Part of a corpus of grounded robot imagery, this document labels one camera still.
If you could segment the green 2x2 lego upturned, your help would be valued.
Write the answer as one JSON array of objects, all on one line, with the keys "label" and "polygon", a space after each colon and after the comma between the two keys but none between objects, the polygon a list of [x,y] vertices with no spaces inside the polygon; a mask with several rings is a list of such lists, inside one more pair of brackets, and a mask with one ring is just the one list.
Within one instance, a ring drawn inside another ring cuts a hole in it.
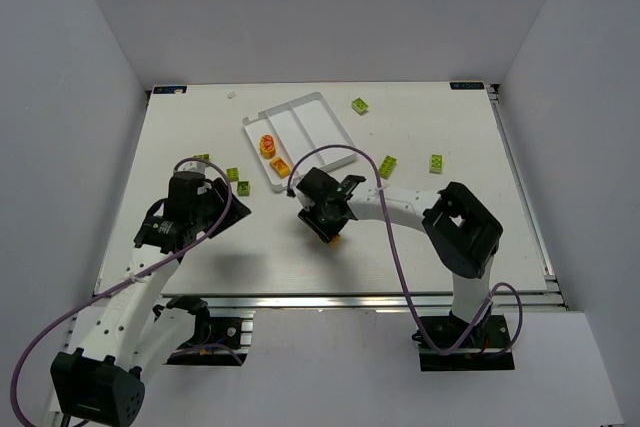
[{"label": "green 2x2 lego upturned", "polygon": [[239,180],[236,184],[236,193],[238,196],[249,196],[251,192],[251,184],[246,180]]}]

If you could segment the yellow 2x4 lego brick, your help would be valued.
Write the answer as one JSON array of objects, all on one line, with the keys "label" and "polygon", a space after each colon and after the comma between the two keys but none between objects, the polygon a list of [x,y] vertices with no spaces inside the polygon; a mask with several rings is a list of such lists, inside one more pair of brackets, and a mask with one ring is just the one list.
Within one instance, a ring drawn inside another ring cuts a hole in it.
[{"label": "yellow 2x4 lego brick", "polygon": [[340,240],[341,240],[341,235],[337,234],[331,238],[329,244],[332,246],[337,245],[340,242]]}]

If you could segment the yellow sloped printed lego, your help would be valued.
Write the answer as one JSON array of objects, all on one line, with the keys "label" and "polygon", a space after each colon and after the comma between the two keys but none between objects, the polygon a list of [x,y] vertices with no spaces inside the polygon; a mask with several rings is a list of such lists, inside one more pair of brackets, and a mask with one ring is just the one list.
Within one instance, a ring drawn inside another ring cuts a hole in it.
[{"label": "yellow sloped printed lego", "polygon": [[278,174],[281,179],[288,177],[291,173],[290,167],[281,157],[274,157],[270,161],[270,166]]}]

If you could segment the yellow round butterfly lego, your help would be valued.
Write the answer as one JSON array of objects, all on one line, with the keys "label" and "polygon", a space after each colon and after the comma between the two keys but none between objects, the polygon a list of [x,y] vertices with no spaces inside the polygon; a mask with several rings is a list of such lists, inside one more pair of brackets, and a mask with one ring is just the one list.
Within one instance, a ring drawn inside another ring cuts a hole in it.
[{"label": "yellow round butterfly lego", "polygon": [[276,143],[271,135],[265,134],[260,138],[259,151],[265,159],[271,159],[276,155]]}]

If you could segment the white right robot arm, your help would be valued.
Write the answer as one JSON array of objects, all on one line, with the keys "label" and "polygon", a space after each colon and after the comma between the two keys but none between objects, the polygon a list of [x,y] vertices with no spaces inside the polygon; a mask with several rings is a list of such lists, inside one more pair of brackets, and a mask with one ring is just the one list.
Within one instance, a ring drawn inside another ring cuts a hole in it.
[{"label": "white right robot arm", "polygon": [[294,190],[302,205],[298,217],[325,243],[350,221],[385,221],[426,234],[442,264],[452,273],[451,315],[466,324],[489,295],[490,270],[503,227],[462,183],[439,191],[380,187],[359,175],[338,181],[311,169]]}]

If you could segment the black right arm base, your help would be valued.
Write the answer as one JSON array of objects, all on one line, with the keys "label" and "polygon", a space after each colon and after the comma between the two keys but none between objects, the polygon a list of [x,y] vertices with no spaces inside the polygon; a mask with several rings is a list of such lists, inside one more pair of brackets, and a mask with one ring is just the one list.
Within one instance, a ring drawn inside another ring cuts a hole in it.
[{"label": "black right arm base", "polygon": [[[464,332],[466,324],[452,315],[420,318],[435,345],[449,349]],[[511,336],[503,315],[490,315],[475,326],[455,352],[436,353],[417,330],[411,336],[419,351],[422,372],[514,371]]]}]

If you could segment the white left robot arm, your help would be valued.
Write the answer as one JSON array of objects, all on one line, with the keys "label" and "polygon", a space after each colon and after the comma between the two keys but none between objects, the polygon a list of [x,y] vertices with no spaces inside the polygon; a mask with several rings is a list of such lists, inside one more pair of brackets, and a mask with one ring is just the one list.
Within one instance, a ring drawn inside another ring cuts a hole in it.
[{"label": "white left robot arm", "polygon": [[136,233],[128,284],[110,296],[101,317],[71,353],[56,355],[51,377],[64,425],[72,418],[129,426],[147,383],[173,354],[198,353],[216,337],[207,303],[181,296],[160,305],[185,249],[249,216],[222,178],[179,171],[168,195],[146,213]]}]

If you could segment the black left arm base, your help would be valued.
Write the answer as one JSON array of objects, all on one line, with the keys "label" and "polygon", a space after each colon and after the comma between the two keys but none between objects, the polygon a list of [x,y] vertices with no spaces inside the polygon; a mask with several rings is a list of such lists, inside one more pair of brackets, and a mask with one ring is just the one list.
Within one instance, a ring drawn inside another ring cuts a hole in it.
[{"label": "black left arm base", "polygon": [[154,320],[168,309],[181,309],[193,319],[194,329],[190,339],[182,343],[169,357],[167,365],[183,366],[236,366],[240,364],[227,351],[233,351],[242,361],[247,354],[241,350],[249,346],[244,337],[250,332],[249,319],[237,316],[212,314],[208,303],[195,296],[180,296],[165,305],[156,304],[152,311]]}]

